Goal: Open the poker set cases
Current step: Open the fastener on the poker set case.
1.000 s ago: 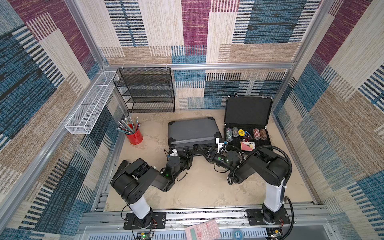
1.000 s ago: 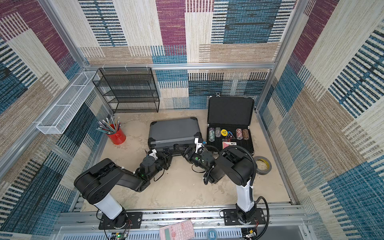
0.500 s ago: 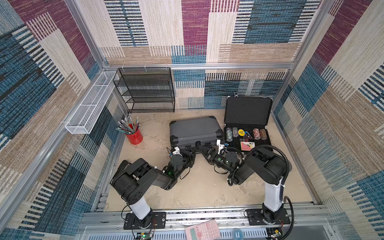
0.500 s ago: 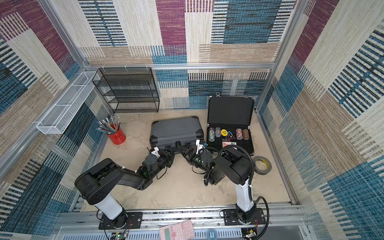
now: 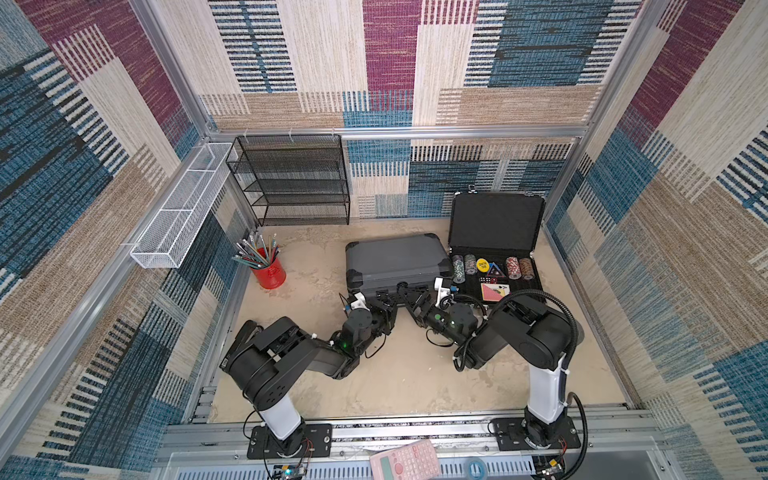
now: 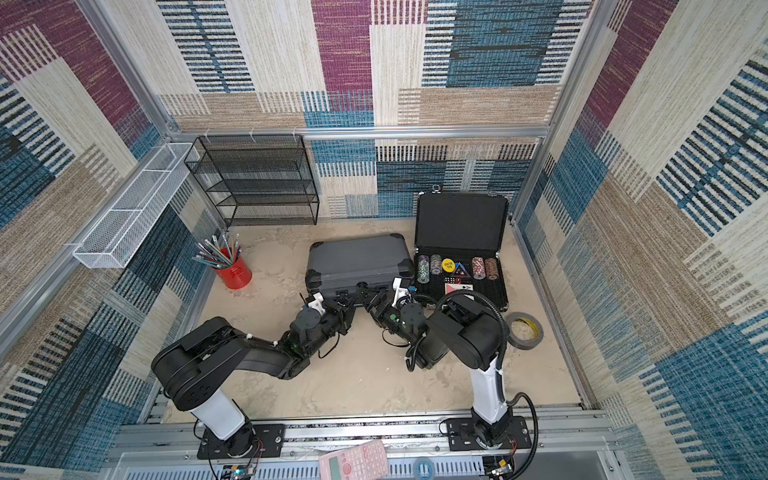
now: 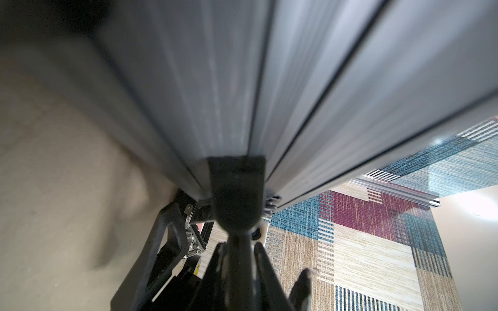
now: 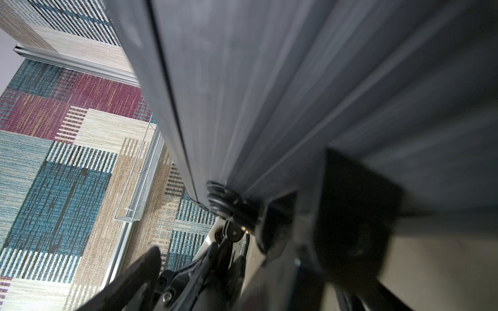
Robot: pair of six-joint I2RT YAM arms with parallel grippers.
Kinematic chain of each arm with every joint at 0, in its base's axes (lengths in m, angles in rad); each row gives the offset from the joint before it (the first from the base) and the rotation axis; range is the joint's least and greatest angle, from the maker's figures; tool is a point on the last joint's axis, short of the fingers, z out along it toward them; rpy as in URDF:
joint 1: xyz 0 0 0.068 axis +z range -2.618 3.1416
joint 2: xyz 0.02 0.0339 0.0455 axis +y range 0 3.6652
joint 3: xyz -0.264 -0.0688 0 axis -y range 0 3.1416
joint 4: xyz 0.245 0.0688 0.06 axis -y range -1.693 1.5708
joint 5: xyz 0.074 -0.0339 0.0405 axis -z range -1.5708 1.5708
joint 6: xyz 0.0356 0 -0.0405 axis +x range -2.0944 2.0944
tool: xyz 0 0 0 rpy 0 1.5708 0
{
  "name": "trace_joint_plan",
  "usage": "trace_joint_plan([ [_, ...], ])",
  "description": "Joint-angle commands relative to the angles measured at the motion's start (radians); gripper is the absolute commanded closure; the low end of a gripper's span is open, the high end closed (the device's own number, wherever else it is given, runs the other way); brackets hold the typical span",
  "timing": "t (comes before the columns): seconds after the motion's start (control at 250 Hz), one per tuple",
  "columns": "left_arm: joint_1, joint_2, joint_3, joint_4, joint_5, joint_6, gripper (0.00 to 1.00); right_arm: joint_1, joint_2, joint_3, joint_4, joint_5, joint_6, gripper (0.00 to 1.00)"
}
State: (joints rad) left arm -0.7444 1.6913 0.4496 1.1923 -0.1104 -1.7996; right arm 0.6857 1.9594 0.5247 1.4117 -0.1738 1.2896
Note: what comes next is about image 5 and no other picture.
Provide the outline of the black poker set case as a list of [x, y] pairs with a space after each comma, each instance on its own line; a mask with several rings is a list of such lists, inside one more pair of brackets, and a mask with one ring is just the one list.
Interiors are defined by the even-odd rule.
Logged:
[[[466, 274], [466, 281], [458, 285], [458, 290], [483, 302], [481, 283], [508, 284], [511, 292], [541, 289], [534, 250], [544, 207], [545, 200], [536, 195], [504, 192], [456, 195], [451, 206], [448, 237], [451, 255], [472, 254], [477, 260], [484, 258], [490, 264], [487, 273]], [[530, 258], [536, 277], [530, 281], [522, 277], [509, 279], [505, 266], [507, 257]]]

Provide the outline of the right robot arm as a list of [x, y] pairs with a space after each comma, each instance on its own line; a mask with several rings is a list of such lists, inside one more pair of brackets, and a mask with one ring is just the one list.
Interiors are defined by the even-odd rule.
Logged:
[[536, 289], [514, 291], [487, 308], [466, 294], [431, 291], [402, 283], [398, 296], [415, 323], [450, 341], [454, 368], [479, 369], [509, 346], [529, 364], [529, 399], [518, 431], [534, 448], [564, 437], [565, 386], [580, 343], [579, 324], [565, 304]]

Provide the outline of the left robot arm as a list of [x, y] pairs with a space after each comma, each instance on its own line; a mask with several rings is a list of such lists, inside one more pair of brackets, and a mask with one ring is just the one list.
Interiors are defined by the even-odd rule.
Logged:
[[368, 300], [358, 293], [344, 300], [345, 321], [329, 340], [309, 334], [287, 316], [268, 327], [249, 320], [238, 331], [220, 369], [239, 387], [283, 445], [303, 440], [304, 419], [289, 390], [306, 371], [331, 379], [347, 377], [379, 337], [392, 333], [398, 302], [383, 294]]

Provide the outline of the grey poker set case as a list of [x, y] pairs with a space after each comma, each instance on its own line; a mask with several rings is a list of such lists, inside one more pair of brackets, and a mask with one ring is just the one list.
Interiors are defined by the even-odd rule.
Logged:
[[434, 233], [350, 242], [345, 247], [346, 286], [367, 298], [394, 295], [400, 283], [432, 286], [437, 277], [453, 275], [453, 264]]

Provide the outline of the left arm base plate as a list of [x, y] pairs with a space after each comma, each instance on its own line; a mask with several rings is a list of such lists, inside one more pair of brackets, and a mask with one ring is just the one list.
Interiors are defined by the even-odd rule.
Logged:
[[249, 460], [299, 459], [309, 455], [327, 458], [332, 440], [333, 426], [330, 423], [302, 423], [284, 440], [279, 440], [268, 427], [257, 426], [251, 431], [246, 456]]

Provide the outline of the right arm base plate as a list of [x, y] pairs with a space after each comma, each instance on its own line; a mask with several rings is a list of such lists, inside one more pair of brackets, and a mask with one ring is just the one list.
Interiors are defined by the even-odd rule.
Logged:
[[567, 415], [545, 424], [536, 417], [506, 417], [492, 419], [488, 430], [496, 439], [500, 451], [577, 450], [582, 439]]

